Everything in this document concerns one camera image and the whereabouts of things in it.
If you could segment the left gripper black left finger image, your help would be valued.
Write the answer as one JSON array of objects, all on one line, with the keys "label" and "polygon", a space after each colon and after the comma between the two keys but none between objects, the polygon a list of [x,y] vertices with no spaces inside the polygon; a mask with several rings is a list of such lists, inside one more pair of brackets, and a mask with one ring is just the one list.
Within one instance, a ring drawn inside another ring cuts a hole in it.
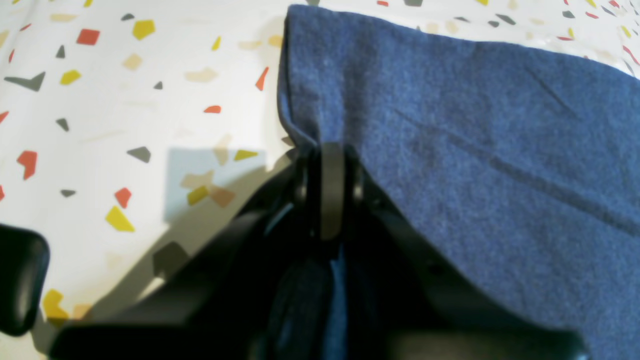
[{"label": "left gripper black left finger image", "polygon": [[308,256],[317,230],[318,150],[294,150],[240,212],[137,304],[64,328],[53,360],[245,360],[266,329],[281,278]]}]

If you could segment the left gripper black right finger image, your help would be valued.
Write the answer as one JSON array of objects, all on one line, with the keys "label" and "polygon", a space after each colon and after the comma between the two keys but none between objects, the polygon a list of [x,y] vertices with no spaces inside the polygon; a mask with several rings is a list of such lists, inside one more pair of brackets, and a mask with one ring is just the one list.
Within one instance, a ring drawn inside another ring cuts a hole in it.
[{"label": "left gripper black right finger image", "polygon": [[320,153],[320,234],[338,242],[346,360],[588,360],[471,284],[338,143]]}]

